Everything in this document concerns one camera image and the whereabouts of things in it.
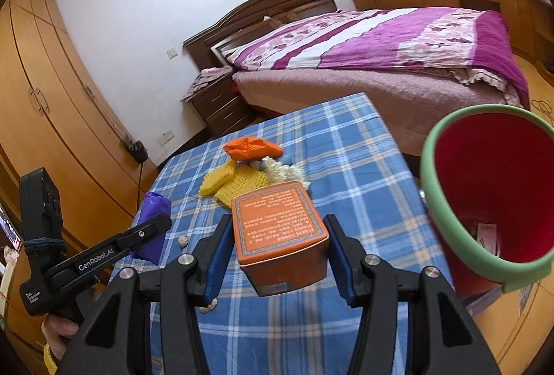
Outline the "person's left hand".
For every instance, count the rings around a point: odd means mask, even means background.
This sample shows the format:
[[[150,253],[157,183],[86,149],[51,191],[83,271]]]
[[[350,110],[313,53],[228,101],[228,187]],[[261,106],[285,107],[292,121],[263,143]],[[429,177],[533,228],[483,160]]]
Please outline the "person's left hand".
[[[68,342],[79,331],[80,325],[69,319],[54,314],[47,314],[41,324],[41,332],[50,349],[50,356],[55,362],[59,362],[65,355]]]

